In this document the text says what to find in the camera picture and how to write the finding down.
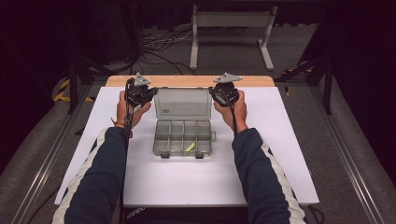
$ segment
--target white stripe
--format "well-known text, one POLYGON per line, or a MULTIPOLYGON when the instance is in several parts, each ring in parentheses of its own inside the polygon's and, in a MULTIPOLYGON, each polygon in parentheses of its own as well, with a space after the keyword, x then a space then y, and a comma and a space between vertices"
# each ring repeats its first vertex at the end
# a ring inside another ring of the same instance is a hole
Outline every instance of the white stripe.
POLYGON ((305 223, 304 222, 305 212, 303 209, 301 209, 297 200, 293 197, 293 192, 289 180, 285 177, 285 173, 283 173, 283 169, 277 162, 276 158, 273 155, 271 155, 271 153, 269 153, 268 144, 265 142, 263 138, 262 141, 263 141, 262 151, 264 152, 265 156, 268 157, 268 159, 270 159, 271 165, 277 176, 277 181, 282 187, 283 194, 285 194, 285 200, 289 204, 288 210, 290 211, 290 223, 291 224, 305 223))
POLYGON ((73 195, 75 194, 75 192, 79 186, 79 183, 81 182, 81 179, 84 177, 87 170, 92 167, 93 159, 95 158, 99 147, 105 142, 106 131, 107 131, 107 129, 103 129, 98 134, 97 139, 96 139, 96 141, 97 141, 96 148, 90 153, 90 155, 88 156, 88 158, 84 162, 84 164, 81 166, 81 168, 79 168, 76 177, 74 177, 70 181, 70 183, 67 187, 68 191, 67 191, 66 195, 64 195, 64 198, 62 199, 59 208, 55 211, 55 214, 53 215, 52 224, 64 223, 64 215, 66 213, 66 210, 70 206, 70 201, 72 200, 73 195))

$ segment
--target wooden edge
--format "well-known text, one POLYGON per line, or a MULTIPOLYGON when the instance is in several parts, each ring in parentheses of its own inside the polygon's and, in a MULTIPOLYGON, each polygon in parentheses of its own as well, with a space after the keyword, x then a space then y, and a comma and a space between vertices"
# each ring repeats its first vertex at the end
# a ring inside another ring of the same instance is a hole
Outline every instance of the wooden edge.
MULTIPOLYGON (((109 77, 106 87, 124 87, 126 81, 133 76, 109 77)), ((211 87, 213 79, 219 76, 150 76, 145 77, 151 82, 150 87, 211 87)), ((242 80, 234 83, 235 87, 274 87, 275 83, 268 76, 241 76, 242 80)))

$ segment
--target metal rail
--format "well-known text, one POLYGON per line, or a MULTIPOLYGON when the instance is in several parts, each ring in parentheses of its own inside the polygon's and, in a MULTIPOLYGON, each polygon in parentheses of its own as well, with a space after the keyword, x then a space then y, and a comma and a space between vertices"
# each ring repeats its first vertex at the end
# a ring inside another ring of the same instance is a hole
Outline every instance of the metal rail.
POLYGON ((44 159, 43 164, 35 175, 35 179, 29 188, 26 196, 24 197, 20 208, 12 219, 11 223, 24 224, 28 220, 28 216, 32 210, 33 205, 35 204, 41 190, 44 188, 46 181, 50 175, 50 172, 53 168, 53 165, 58 159, 58 156, 61 152, 64 139, 66 138, 71 125, 73 124, 74 119, 76 118, 78 111, 81 109, 82 104, 84 103, 84 99, 88 96, 90 92, 91 86, 83 86, 80 92, 79 99, 82 99, 78 102, 76 109, 71 115, 67 115, 64 123, 62 125, 61 130, 59 131, 58 136, 56 137, 52 147, 47 154, 46 159, 44 159))
POLYGON ((318 88, 309 87, 309 90, 314 96, 321 115, 332 133, 332 137, 335 141, 335 144, 337 145, 337 153, 340 156, 341 162, 344 164, 346 173, 349 176, 350 182, 352 183, 352 186, 361 201, 361 205, 363 206, 363 209, 366 212, 370 223, 385 223, 384 219, 379 213, 378 208, 375 205, 375 202, 369 190, 366 187, 366 184, 364 183, 363 178, 361 177, 361 173, 359 172, 358 168, 355 165, 355 162, 353 161, 352 156, 349 153, 347 145, 345 144, 340 132, 338 131, 337 125, 335 124, 332 116, 327 114, 325 108, 322 105, 322 97, 318 88))

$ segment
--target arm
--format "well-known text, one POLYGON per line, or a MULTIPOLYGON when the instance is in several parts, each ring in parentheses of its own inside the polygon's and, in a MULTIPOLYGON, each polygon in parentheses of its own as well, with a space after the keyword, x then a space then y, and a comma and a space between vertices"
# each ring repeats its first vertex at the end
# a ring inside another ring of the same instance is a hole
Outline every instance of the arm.
MULTIPOLYGON (((52 223, 111 223, 117 205, 126 166, 124 118, 126 103, 124 91, 117 104, 115 127, 102 130, 77 176, 70 181, 52 223)), ((136 112, 134 127, 151 104, 136 112)))
MULTIPOLYGON (((230 108, 215 108, 233 129, 230 108)), ((234 161, 248 204, 249 223, 304 223, 304 211, 294 198, 289 181, 256 129, 246 124, 245 94, 234 104, 237 135, 233 140, 234 161)))

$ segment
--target clear plastic box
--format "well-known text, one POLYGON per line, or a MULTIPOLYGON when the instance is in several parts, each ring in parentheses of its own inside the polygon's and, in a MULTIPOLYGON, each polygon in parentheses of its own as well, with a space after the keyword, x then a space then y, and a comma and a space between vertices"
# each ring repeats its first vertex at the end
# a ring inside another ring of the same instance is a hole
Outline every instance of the clear plastic box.
POLYGON ((204 88, 160 88, 154 96, 156 156, 210 156, 212 98, 204 88))

